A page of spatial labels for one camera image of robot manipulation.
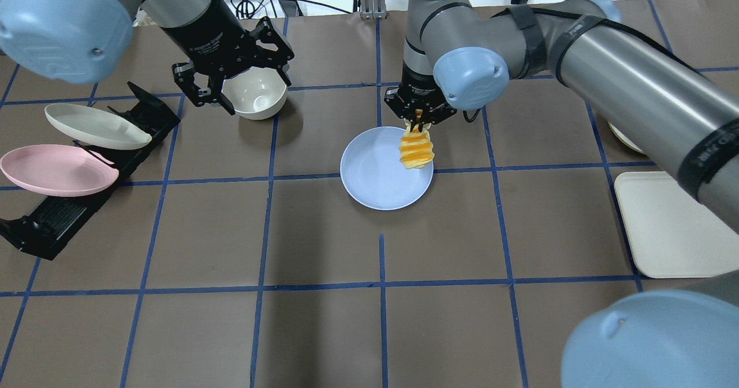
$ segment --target dish rack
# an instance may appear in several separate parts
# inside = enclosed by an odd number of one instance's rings
[[[151,135],[151,142],[131,151],[84,146],[87,151],[94,151],[109,160],[111,166],[118,169],[118,178],[98,193],[79,197],[47,196],[29,215],[14,220],[0,219],[0,235],[22,253],[55,259],[77,231],[110,199],[115,189],[180,123],[180,118],[161,99],[131,82],[128,86],[139,102],[130,111],[117,114]]]

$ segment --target white tray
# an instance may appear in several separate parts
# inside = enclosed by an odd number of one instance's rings
[[[739,235],[670,175],[623,173],[615,194],[634,263],[653,278],[704,278],[739,270]]]

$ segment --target yellow food item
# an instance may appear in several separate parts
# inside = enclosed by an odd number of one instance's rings
[[[431,143],[431,136],[428,135],[428,128],[431,124],[423,125],[423,131],[419,131],[416,125],[411,131],[411,125],[406,121],[406,132],[401,138],[401,163],[406,169],[422,169],[434,159],[432,149],[434,145]]]

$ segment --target pink plate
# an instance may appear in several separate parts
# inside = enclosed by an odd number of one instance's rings
[[[118,178],[118,170],[71,145],[16,148],[0,159],[0,170],[16,185],[48,196],[90,195]]]

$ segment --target light blue cap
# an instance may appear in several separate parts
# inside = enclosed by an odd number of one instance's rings
[[[436,60],[434,80],[451,106],[473,110],[501,96],[509,70],[506,60],[489,48],[462,47]]]
[[[0,48],[47,78],[103,80],[131,35],[131,17],[116,0],[0,0]]]
[[[739,386],[739,307],[686,290],[626,297],[581,322],[563,388]]]
[[[621,10],[615,6],[613,0],[588,0],[598,6],[608,20],[621,22]]]

